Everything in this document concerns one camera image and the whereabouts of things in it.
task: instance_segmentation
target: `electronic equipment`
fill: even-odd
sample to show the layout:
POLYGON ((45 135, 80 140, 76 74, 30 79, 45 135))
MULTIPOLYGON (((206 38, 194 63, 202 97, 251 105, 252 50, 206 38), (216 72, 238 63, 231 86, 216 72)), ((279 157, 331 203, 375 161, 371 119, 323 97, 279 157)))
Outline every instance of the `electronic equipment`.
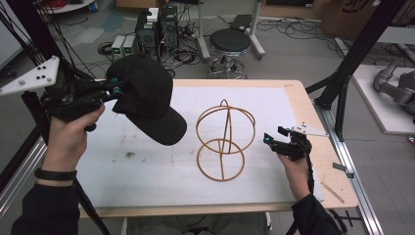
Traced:
POLYGON ((113 45, 111 46, 113 50, 113 61, 119 60, 124 57, 124 50, 122 45, 124 44, 125 36, 117 36, 113 45))
POLYGON ((268 5, 312 7, 314 0, 266 0, 268 5))
POLYGON ((138 45, 137 38, 132 35, 127 35, 125 37, 124 44, 122 45, 124 50, 124 56, 137 55, 138 54, 138 45))
POLYGON ((160 22, 163 34, 164 49, 172 51, 179 48, 177 7, 161 9, 160 22))
POLYGON ((161 24, 160 22, 148 22, 149 11, 143 11, 137 19, 135 35, 139 53, 160 60, 159 54, 162 53, 161 43, 161 24))

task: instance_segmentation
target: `right hand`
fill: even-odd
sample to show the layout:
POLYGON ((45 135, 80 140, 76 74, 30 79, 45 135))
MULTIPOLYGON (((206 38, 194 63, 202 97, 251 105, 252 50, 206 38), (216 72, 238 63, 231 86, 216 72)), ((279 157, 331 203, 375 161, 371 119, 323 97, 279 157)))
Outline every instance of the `right hand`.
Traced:
MULTIPOLYGON (((95 123, 105 107, 75 119, 65 122, 56 117, 51 119, 48 149, 41 168, 44 170, 71 172, 86 150, 87 133, 85 127, 95 123)), ((71 181, 53 181, 38 179, 38 184, 49 186, 68 186, 71 181)))
POLYGON ((284 165, 291 192, 297 202, 310 194, 308 190, 308 166, 305 158, 292 162, 287 156, 277 154, 284 165))

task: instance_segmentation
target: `round stool seat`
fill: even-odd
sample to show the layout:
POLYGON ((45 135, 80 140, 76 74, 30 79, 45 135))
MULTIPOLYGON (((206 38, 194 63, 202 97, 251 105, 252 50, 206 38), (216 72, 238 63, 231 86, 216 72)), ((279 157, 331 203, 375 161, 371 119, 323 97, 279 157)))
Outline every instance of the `round stool seat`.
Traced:
POLYGON ((244 55, 250 48, 250 38, 242 31, 225 28, 214 32, 209 39, 210 46, 222 54, 244 55))

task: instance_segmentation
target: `white box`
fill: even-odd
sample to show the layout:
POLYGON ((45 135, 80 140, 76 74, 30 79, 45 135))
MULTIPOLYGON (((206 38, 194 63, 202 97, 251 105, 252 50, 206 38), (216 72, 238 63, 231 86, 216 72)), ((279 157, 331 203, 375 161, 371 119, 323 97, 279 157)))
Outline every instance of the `white box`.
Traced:
POLYGON ((159 8, 149 8, 150 16, 147 16, 147 22, 156 22, 159 19, 159 8))

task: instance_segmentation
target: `copper wire frame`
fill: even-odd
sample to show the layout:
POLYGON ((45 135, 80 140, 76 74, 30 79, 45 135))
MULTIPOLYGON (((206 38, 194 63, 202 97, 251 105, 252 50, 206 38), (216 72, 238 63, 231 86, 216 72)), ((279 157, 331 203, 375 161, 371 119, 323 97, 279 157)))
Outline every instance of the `copper wire frame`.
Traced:
POLYGON ((241 172, 244 170, 244 167, 245 167, 245 155, 244 155, 244 152, 243 151, 246 150, 247 148, 249 148, 251 146, 251 144, 253 143, 254 138, 255 138, 255 119, 254 119, 254 116, 251 113, 249 113, 246 110, 240 109, 240 108, 236 108, 236 107, 229 106, 229 104, 228 104, 228 102, 226 100, 222 100, 220 102, 220 105, 219 106, 215 106, 215 107, 212 107, 210 109, 207 109, 206 111, 204 111, 199 116, 198 121, 196 123, 196 133, 198 135, 199 140, 203 144, 202 147, 199 149, 199 152, 198 152, 198 167, 201 170, 201 172, 207 178, 210 178, 210 179, 216 180, 216 181, 228 181, 228 180, 231 180, 231 179, 234 179, 234 178, 238 177, 241 174, 241 172), (225 129, 224 129, 224 132, 223 132, 223 137, 222 138, 211 139, 211 140, 205 142, 202 139, 201 134, 199 132, 199 125, 200 125, 201 121, 204 118, 206 118, 207 116, 209 116, 209 115, 211 115, 213 113, 220 112, 220 111, 224 111, 224 110, 227 111, 227 115, 226 115, 226 122, 225 122, 225 129), (231 118, 231 111, 233 111, 233 110, 234 111, 239 111, 242 114, 244 114, 250 120, 251 124, 253 125, 253 137, 252 137, 251 141, 247 144, 247 146, 245 146, 244 148, 241 148, 240 146, 238 146, 236 143, 234 143, 232 141, 232 137, 233 136, 232 136, 232 118, 231 118), (227 132, 228 132, 228 128, 229 128, 229 139, 226 138, 227 132), (208 145, 209 143, 214 142, 214 141, 217 141, 217 143, 218 143, 218 150, 212 149, 212 147, 208 145), (229 145, 229 148, 228 148, 227 152, 224 151, 224 149, 225 149, 225 143, 228 143, 228 145, 229 145), (236 151, 231 151, 232 146, 236 147, 237 150, 236 151), (219 154, 219 158, 220 158, 220 168, 221 168, 221 176, 222 176, 221 178, 217 178, 217 177, 213 177, 213 176, 209 175, 202 168, 202 165, 201 165, 201 157, 202 157, 201 152, 202 152, 202 149, 204 147, 206 147, 209 150, 215 152, 216 154, 219 154), (242 166, 241 166, 240 170, 235 175, 233 175, 233 176, 225 177, 225 172, 224 172, 224 169, 223 169, 223 156, 224 155, 233 155, 233 154, 238 154, 238 153, 241 154, 241 157, 242 157, 242 166))

